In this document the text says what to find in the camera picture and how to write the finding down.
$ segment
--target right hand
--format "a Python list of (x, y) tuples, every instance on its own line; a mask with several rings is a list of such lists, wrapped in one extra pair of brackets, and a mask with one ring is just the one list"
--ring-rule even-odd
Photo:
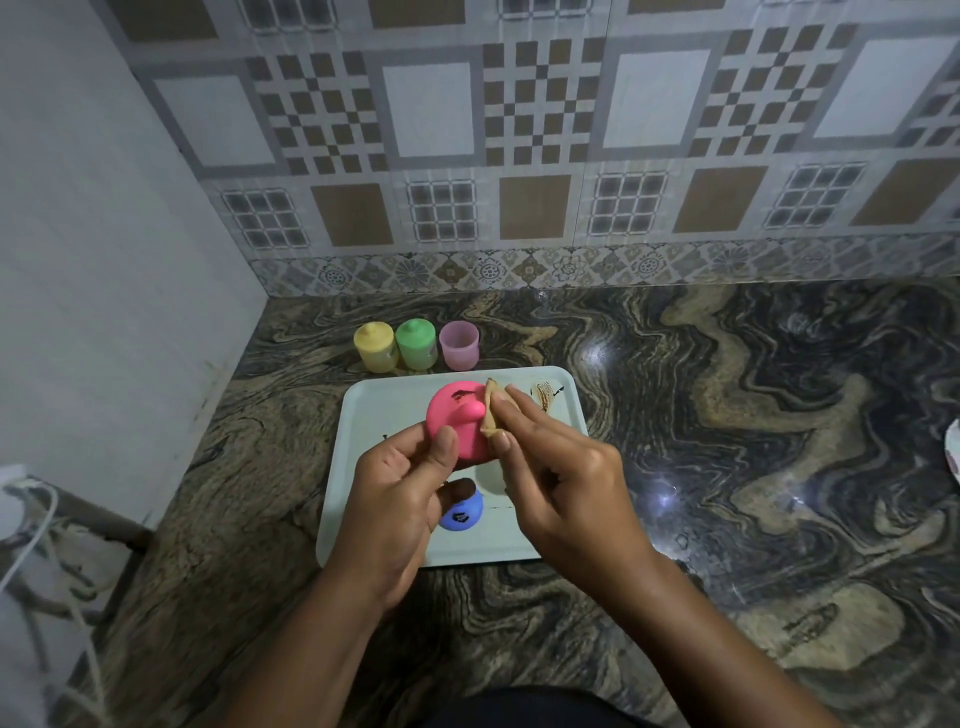
[(554, 420), (513, 385), (507, 392), (513, 401), (492, 398), (508, 431), (491, 445), (520, 531), (544, 561), (601, 600), (658, 559), (634, 513), (620, 453)]

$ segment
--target patterned tile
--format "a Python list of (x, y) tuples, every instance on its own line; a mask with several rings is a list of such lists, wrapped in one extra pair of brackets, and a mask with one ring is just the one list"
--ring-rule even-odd
[(223, 193), (223, 201), (244, 238), (257, 250), (309, 245), (286, 190), (230, 190)]
[(484, 47), (489, 166), (587, 159), (603, 45), (588, 37)]
[(847, 191), (860, 179), (863, 168), (863, 162), (798, 167), (790, 175), (763, 227), (822, 227), (829, 222)]
[(665, 172), (602, 174), (597, 177), (588, 235), (643, 234), (650, 230), (666, 188)]
[(387, 171), (361, 53), (259, 56), (247, 67), (292, 174)]
[(593, 0), (496, 0), (501, 20), (582, 17), (592, 7)]
[(337, 27), (333, 0), (240, 0), (238, 5), (247, 27), (258, 35), (319, 33)]
[(473, 180), (408, 182), (406, 202), (420, 243), (477, 238)]
[(960, 61), (924, 101), (898, 147), (943, 147), (960, 143)]
[(803, 25), (732, 31), (688, 155), (792, 151), (853, 28)]

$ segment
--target forearm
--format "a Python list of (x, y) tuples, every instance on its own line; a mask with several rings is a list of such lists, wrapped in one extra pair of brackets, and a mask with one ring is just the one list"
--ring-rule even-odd
[(322, 573), (234, 700), (222, 728), (332, 728), (380, 614), (348, 580)]
[(666, 557), (598, 601), (653, 662), (690, 725), (840, 725)]

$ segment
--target pink cup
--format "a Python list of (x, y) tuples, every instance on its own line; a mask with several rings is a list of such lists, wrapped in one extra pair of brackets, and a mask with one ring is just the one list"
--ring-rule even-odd
[(480, 331), (469, 321), (451, 321), (440, 329), (440, 348), (454, 372), (473, 369), (480, 360)]

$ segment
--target pink silicone object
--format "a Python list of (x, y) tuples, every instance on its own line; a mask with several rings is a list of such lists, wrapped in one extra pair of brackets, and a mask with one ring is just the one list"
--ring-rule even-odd
[(440, 329), (440, 348), (454, 372), (473, 369), (480, 360), (480, 331), (469, 321), (451, 321)]
[(480, 433), (480, 421), (487, 414), (483, 403), (486, 385), (455, 381), (433, 396), (426, 408), (426, 431), (436, 437), (444, 425), (457, 431), (460, 459), (479, 465), (493, 460), (487, 438)]

